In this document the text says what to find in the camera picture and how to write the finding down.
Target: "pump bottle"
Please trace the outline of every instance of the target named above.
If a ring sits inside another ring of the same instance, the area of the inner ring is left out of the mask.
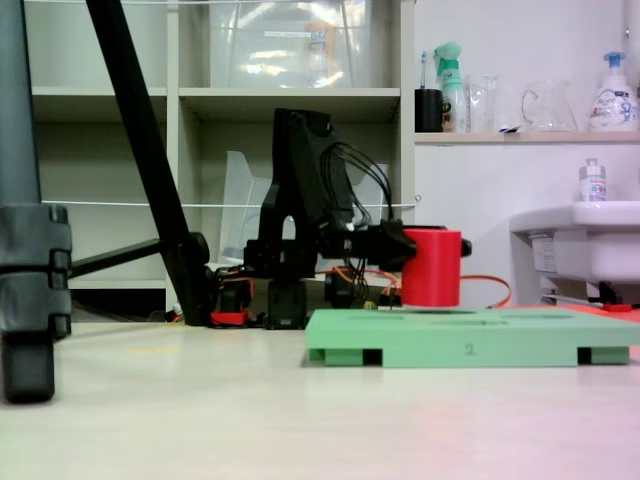
[[[593,132],[628,132],[640,129],[638,98],[620,71],[625,58],[621,52],[604,56],[609,62],[609,76],[596,94],[589,125]]]

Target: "green block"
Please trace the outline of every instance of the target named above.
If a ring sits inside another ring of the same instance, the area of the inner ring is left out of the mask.
[[[324,361],[324,350],[318,350],[311,348],[309,349],[309,361],[310,362],[323,362]]]
[[[327,349],[324,364],[327,367],[361,367],[364,365],[362,349]]]
[[[382,351],[384,367],[576,366],[578,348],[626,364],[640,325],[564,309],[317,310],[306,341],[331,366],[362,365],[364,350]]]
[[[629,347],[596,347],[591,349],[592,365],[626,365]]]

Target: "tripod leg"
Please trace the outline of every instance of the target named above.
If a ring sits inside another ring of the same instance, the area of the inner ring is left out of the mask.
[[[24,5],[0,5],[0,344],[10,402],[49,400],[53,342],[70,333],[66,210],[40,204]]]
[[[158,236],[188,325],[210,323],[206,242],[192,236],[182,211],[151,100],[119,0],[87,0]]]

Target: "plastic box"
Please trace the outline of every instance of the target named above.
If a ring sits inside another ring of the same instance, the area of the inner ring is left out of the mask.
[[[640,282],[640,202],[578,202],[518,215],[510,228],[529,236],[546,277]]]
[[[392,3],[210,5],[211,86],[389,87]]]

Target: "red cup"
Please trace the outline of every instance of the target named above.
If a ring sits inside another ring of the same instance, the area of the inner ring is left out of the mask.
[[[453,230],[405,228],[417,254],[402,269],[402,303],[421,307],[460,304],[462,233]]]

